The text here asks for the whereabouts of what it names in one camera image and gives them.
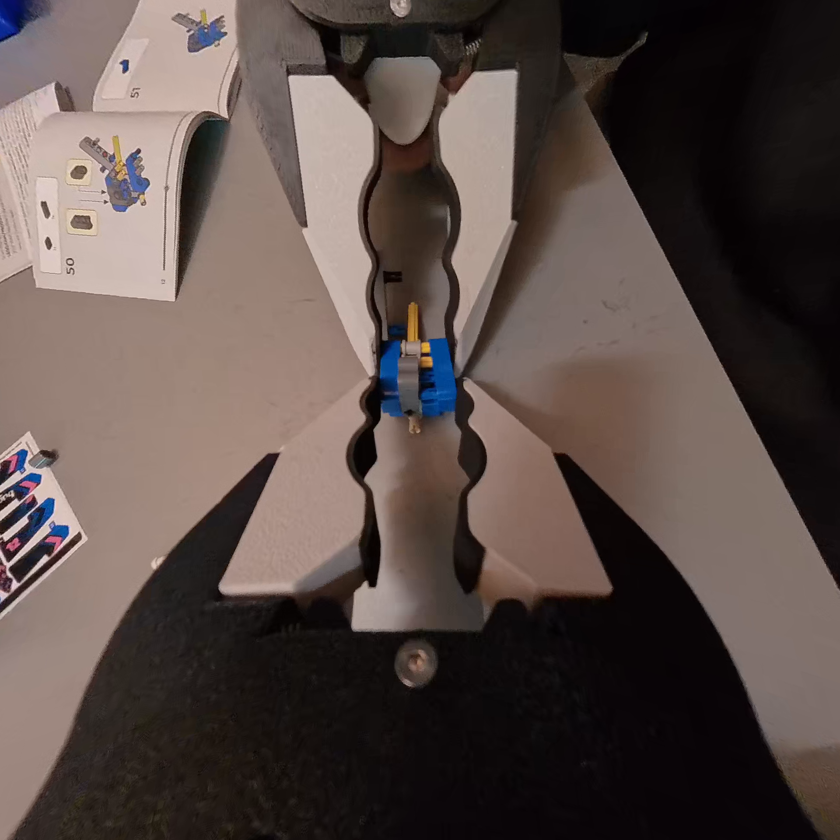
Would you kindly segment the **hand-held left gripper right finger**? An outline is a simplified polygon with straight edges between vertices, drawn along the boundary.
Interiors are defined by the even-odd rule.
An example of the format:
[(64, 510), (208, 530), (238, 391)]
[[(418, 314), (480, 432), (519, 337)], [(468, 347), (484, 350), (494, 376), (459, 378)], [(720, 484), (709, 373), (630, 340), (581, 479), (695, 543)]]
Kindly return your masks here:
[(456, 579), (478, 597), (613, 591), (550, 446), (477, 383), (458, 389)]

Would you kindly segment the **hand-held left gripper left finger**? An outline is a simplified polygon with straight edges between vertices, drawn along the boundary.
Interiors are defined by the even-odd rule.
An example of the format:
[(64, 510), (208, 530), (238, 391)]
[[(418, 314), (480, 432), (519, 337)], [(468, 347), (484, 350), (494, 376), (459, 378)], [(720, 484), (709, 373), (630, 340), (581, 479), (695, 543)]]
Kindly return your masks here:
[(380, 418), (363, 378), (286, 442), (219, 582), (225, 597), (351, 597), (381, 559), (368, 471)]

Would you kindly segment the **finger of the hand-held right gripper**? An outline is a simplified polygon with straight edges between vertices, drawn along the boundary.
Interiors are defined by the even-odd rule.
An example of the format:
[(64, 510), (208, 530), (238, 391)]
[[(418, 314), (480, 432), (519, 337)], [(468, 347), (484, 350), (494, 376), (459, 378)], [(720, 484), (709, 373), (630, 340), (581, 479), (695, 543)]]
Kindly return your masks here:
[(290, 76), (306, 211), (303, 236), (367, 375), (378, 347), (369, 310), (374, 261), (361, 221), (375, 162), (373, 122), (332, 76)]
[(466, 372), (517, 222), (512, 193), (518, 70), (477, 70), (437, 124), (444, 172), (458, 200), (450, 264), (458, 284), (455, 371)]

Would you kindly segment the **blue grey lego sub-assembly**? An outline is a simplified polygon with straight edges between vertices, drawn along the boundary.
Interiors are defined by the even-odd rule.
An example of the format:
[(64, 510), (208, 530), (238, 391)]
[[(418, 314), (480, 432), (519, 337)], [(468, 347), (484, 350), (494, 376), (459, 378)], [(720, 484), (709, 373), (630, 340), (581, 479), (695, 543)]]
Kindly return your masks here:
[(407, 420), (411, 434), (422, 431), (425, 418), (455, 411), (457, 385), (448, 341), (422, 336), (415, 301), (408, 304), (404, 322), (390, 325), (381, 342), (378, 393), (382, 413)]

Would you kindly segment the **lego instruction booklet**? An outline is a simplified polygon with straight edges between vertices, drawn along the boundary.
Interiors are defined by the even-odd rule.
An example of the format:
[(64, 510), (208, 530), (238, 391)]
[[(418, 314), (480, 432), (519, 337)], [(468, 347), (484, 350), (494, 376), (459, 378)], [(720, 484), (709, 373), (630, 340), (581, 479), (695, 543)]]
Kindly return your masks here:
[(87, 111), (35, 133), (38, 288), (174, 301), (238, 95), (236, 2), (138, 2)]

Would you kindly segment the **lego sticker sheet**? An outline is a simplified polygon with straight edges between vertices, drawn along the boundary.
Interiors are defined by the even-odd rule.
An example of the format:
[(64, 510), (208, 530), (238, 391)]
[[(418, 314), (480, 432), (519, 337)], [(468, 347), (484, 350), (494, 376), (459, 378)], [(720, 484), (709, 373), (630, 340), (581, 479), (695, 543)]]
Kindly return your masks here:
[(88, 539), (53, 466), (28, 466), (40, 449), (26, 432), (1, 456), (2, 616)]

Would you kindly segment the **feedback leaflet with minifigure print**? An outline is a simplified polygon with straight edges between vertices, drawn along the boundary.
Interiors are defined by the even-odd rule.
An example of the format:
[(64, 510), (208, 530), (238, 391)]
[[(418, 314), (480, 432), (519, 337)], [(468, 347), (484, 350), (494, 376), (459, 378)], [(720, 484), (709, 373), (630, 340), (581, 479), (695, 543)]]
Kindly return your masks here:
[(73, 109), (70, 94), (57, 81), (1, 109), (1, 280), (32, 265), (27, 202), (35, 133), (49, 116)]

